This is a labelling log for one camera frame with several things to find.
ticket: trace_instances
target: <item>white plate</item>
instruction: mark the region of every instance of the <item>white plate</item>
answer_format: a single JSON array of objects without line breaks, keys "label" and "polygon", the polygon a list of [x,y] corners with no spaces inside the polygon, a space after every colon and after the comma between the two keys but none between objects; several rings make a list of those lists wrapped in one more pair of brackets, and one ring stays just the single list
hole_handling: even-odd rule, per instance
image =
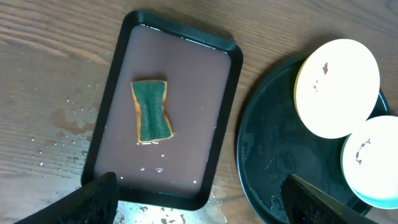
[{"label": "white plate", "polygon": [[341,152],[341,168],[360,199],[398,208],[398,117],[369,119],[351,134]]},{"label": "white plate", "polygon": [[295,106],[312,133],[341,138],[366,121],[379,88],[379,68],[369,49],[355,40],[334,40],[302,65],[295,83]]}]

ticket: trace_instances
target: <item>wooden table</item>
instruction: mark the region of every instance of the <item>wooden table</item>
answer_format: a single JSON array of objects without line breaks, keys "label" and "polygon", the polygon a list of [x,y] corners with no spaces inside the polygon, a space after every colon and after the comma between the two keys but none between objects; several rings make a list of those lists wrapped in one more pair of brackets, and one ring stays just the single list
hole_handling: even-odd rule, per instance
[{"label": "wooden table", "polygon": [[[0,223],[14,223],[80,186],[121,22],[134,9],[232,36],[244,65],[208,204],[197,212],[143,212],[120,202],[116,223],[183,223],[181,215],[186,223],[262,223],[236,171],[238,114],[272,68],[329,40],[368,46],[390,107],[398,109],[398,1],[1,0]],[[374,208],[368,217],[397,223],[398,211]]]}]

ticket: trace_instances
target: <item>round tray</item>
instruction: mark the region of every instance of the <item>round tray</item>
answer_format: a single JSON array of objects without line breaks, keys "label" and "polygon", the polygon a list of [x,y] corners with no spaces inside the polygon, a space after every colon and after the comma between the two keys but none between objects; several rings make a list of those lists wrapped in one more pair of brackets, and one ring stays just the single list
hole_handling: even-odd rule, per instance
[{"label": "round tray", "polygon": [[[296,174],[353,210],[370,205],[351,191],[340,168],[345,138],[324,139],[301,122],[294,106],[294,84],[306,57],[296,57],[268,74],[252,95],[236,143],[239,178],[249,203],[266,223],[289,223],[280,185]],[[380,91],[370,118],[389,114]]]}]

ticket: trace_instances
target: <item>green scouring pad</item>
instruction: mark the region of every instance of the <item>green scouring pad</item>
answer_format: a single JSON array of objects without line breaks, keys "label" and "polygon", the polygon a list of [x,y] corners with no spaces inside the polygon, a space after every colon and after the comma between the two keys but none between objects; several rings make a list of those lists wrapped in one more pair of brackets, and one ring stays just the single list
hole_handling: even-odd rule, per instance
[{"label": "green scouring pad", "polygon": [[167,82],[144,80],[131,83],[137,114],[138,142],[153,142],[174,136],[169,117],[164,111]]}]

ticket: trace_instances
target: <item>printed design on plate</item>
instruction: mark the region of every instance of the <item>printed design on plate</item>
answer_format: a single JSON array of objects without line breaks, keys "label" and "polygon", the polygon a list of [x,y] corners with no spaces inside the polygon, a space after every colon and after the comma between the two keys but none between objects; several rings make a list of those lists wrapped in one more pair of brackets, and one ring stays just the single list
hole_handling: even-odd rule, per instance
[{"label": "printed design on plate", "polygon": [[[322,67],[322,70],[323,70],[323,76],[322,76],[322,78],[323,78],[323,77],[325,77],[325,75],[329,72],[328,62],[325,63],[325,65]],[[312,85],[312,87],[315,89],[315,91],[316,91],[317,93],[318,93],[318,90],[317,90],[318,81],[319,81],[319,80],[316,80],[316,81],[315,81],[315,84]]]},{"label": "printed design on plate", "polygon": [[355,160],[358,162],[358,164],[361,165],[362,159],[364,155],[368,152],[368,147],[371,144],[371,139],[367,140],[366,142],[362,143],[361,147],[358,149],[358,152],[355,155]]}]

